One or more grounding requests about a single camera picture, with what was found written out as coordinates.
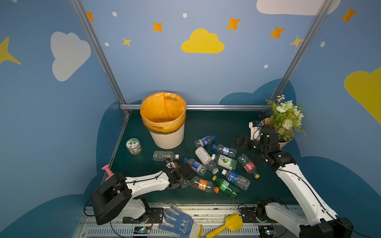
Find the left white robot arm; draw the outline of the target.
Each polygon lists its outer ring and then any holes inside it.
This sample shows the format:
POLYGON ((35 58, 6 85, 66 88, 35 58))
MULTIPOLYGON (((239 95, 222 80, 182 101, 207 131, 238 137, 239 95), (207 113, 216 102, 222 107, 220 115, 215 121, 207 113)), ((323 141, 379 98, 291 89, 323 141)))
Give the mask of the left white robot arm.
POLYGON ((179 188, 181 183, 194 175, 188 164, 166 167, 160 172, 141 177, 125 177, 123 173, 113 173, 108 164, 102 170, 108 177, 89 199, 97 225, 111 222, 122 211, 127 212, 127 216, 134 220, 145 221, 151 210, 140 196, 154 191, 179 188))

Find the brown coffee bottle white cap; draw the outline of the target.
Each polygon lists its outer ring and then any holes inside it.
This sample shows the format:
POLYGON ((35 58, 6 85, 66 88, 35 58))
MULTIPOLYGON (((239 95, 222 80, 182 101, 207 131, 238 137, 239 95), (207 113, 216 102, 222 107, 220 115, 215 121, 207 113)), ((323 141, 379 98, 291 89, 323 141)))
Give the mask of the brown coffee bottle white cap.
POLYGON ((203 147, 197 148, 195 150, 195 154, 200 159, 200 161, 206 166, 206 168, 209 171, 211 171, 214 175, 219 172, 216 163, 203 147))

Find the orange label bottle orange cap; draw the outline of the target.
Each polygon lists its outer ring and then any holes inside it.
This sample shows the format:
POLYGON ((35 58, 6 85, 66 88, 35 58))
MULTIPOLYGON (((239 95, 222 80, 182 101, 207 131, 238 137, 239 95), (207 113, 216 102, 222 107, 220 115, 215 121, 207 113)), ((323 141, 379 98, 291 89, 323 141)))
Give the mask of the orange label bottle orange cap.
POLYGON ((192 188, 205 191, 205 192, 214 192, 214 193, 219 193, 219 188, 216 187, 213 182, 207 181, 205 179, 202 179, 198 176, 194 176, 190 182, 190 186, 192 188))

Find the green label white bottle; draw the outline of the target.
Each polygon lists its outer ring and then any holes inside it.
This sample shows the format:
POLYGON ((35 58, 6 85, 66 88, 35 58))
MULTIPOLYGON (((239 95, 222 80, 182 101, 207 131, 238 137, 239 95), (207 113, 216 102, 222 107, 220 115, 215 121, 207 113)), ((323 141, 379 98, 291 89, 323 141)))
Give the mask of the green label white bottle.
POLYGON ((235 170, 238 163, 236 160, 229 158, 227 156, 224 156, 222 154, 213 154, 211 158, 218 166, 221 166, 227 170, 232 170, 232 171, 235 170))

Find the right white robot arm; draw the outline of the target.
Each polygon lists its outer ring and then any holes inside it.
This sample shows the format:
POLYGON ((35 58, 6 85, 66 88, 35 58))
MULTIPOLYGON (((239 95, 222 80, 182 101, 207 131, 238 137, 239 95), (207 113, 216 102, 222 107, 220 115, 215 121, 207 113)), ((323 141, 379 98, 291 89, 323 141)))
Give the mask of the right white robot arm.
POLYGON ((238 135, 235 145, 260 154, 270 168, 291 191, 305 217, 283 208, 273 199, 258 201, 256 218, 261 222, 276 221, 298 238, 350 238, 352 222, 340 217, 313 189, 302 174, 296 160, 280 149, 278 134, 272 128, 253 129, 251 136, 238 135))

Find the clear bottle blue text label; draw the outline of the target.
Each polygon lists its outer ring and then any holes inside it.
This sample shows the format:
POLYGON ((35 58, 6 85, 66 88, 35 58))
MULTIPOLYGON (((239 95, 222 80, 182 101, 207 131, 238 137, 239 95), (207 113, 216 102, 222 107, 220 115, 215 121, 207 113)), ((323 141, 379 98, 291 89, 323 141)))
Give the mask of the clear bottle blue text label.
POLYGON ((212 146, 212 149, 217 153, 217 154, 222 154, 224 156, 230 157, 230 158, 235 158, 237 154, 237 150, 231 147, 226 147, 222 144, 214 144, 212 146))

